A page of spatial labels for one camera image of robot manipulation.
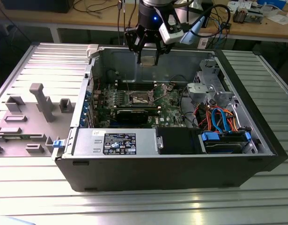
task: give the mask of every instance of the white plastic part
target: white plastic part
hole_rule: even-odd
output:
[[[202,18],[191,28],[191,30],[192,30],[194,33],[196,33],[196,34],[199,33],[199,31],[200,31],[200,29],[201,29],[201,26],[202,26],[202,24],[203,24],[203,22],[204,22],[204,19],[205,19],[205,17],[202,17]],[[180,40],[180,43],[186,44],[186,45],[191,45],[191,44],[194,42],[195,38],[196,38],[196,36],[193,35],[193,34],[189,31],[189,32],[187,32],[187,33],[184,34],[184,36],[183,36],[183,37],[181,38],[181,40]]]

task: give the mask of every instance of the white device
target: white device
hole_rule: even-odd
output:
[[[170,25],[175,25],[176,21],[174,19],[174,17],[172,15],[169,16],[169,20],[168,23]],[[183,37],[184,33],[181,30],[180,32],[176,32],[176,33],[169,33],[166,25],[164,23],[162,23],[162,25],[160,26],[160,28],[158,29],[161,36],[162,36],[162,40],[165,44],[172,44],[175,42],[179,42],[179,40]]]

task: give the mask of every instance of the blue cable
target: blue cable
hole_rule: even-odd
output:
[[[215,108],[212,113],[211,113],[211,122],[213,123],[214,127],[218,129],[218,131],[220,133],[223,133],[223,131],[216,125],[216,122],[215,122],[215,119],[214,119],[214,116],[215,116],[215,112],[219,110],[222,114],[222,118],[223,118],[223,124],[224,124],[224,128],[226,131],[230,131],[230,127],[228,126],[228,123],[227,123],[227,119],[226,119],[226,115],[224,113],[224,111],[222,109],[218,109],[218,108]]]

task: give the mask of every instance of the floor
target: floor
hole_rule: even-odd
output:
[[[52,42],[50,31],[47,28],[38,27],[19,27],[32,42]],[[0,86],[4,83],[8,75],[16,66],[30,43],[15,27],[8,27],[9,35],[4,37],[0,35]],[[87,31],[87,30],[69,30],[60,29],[61,37],[64,43],[95,43],[95,44],[118,44],[117,33],[113,31]],[[195,48],[198,41],[191,46],[178,45],[178,47]],[[258,51],[271,64],[273,68],[277,67],[278,60],[282,57],[286,48],[284,43],[257,42],[246,40],[227,40],[217,46],[218,49],[233,49],[242,51]],[[279,75],[288,84],[288,56]]]

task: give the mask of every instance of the gray plastic post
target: gray plastic post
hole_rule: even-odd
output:
[[[30,86],[31,94],[35,95],[37,103],[42,109],[42,113],[47,122],[52,122],[54,117],[51,113],[50,106],[47,104],[46,98],[43,93],[44,86],[41,83],[32,83]]]

